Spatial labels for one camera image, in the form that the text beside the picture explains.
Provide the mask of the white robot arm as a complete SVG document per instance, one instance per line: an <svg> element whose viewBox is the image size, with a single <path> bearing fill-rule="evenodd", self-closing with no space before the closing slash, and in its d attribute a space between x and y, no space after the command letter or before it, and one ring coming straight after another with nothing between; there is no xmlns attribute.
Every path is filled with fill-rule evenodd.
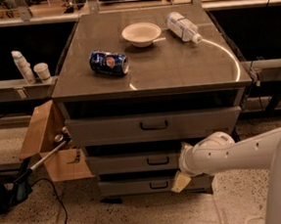
<svg viewBox="0 0 281 224"><path fill-rule="evenodd" d="M235 142L224 132L216 132L195 146L183 143L171 190L181 192L201 174L233 169L269 171L264 224L281 224L281 127Z"/></svg>

